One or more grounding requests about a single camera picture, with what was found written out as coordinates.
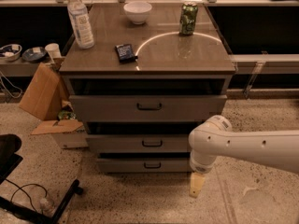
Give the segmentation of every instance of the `can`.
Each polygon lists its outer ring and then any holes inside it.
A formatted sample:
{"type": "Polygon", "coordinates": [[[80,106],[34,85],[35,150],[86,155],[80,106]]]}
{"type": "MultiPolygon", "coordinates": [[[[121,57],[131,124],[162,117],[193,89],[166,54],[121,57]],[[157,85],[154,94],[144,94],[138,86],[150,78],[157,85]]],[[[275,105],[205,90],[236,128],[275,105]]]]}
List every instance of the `can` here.
{"type": "Polygon", "coordinates": [[[192,35],[195,30],[198,6],[194,2],[185,2],[181,8],[179,33],[192,35]]]}

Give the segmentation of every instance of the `bottle label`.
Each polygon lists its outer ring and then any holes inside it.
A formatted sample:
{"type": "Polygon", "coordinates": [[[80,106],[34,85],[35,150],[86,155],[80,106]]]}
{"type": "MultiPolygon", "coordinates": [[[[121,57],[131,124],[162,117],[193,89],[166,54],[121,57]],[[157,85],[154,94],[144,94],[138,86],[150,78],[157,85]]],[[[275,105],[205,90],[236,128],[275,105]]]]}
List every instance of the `bottle label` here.
{"type": "Polygon", "coordinates": [[[75,17],[75,23],[78,27],[78,35],[80,37],[81,43],[89,44],[93,42],[93,32],[92,27],[89,23],[88,14],[77,15],[75,17]]]}

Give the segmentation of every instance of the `white cup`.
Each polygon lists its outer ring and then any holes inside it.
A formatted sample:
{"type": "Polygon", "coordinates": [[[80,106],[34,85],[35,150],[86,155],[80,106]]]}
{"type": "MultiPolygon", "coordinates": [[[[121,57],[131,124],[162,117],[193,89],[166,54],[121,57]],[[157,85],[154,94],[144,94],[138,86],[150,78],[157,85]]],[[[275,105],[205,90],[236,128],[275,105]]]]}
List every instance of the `white cup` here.
{"type": "Polygon", "coordinates": [[[45,50],[50,56],[50,59],[54,63],[54,58],[60,58],[62,57],[60,51],[59,51],[59,45],[57,43],[50,43],[45,47],[45,50]]]}

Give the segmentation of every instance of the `gray drawer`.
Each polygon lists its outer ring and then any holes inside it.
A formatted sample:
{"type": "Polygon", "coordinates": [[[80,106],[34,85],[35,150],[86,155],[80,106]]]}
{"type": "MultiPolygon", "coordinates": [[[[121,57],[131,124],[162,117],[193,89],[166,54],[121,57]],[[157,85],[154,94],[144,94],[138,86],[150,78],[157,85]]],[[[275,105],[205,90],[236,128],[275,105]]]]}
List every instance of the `gray drawer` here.
{"type": "Polygon", "coordinates": [[[102,173],[166,173],[190,172],[188,158],[177,159],[97,159],[99,171],[102,173]]]}
{"type": "Polygon", "coordinates": [[[70,101],[82,121],[206,120],[223,110],[226,95],[76,96],[70,101]]]}
{"type": "Polygon", "coordinates": [[[89,135],[93,153],[188,152],[188,135],[89,135]]]}

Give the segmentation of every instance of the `drawer handle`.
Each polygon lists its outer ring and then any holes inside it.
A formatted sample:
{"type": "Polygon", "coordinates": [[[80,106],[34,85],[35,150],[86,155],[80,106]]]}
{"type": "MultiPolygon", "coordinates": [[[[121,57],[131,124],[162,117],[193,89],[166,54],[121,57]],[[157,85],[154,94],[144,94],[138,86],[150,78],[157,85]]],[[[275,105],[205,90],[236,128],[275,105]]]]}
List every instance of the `drawer handle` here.
{"type": "Polygon", "coordinates": [[[143,147],[161,147],[163,144],[163,140],[160,141],[144,141],[142,140],[143,147]]]}
{"type": "Polygon", "coordinates": [[[146,169],[158,169],[161,168],[161,163],[144,163],[143,164],[146,169]]]}
{"type": "Polygon", "coordinates": [[[159,103],[157,105],[142,105],[140,103],[137,103],[137,109],[139,110],[160,110],[162,109],[162,104],[159,103]]]}

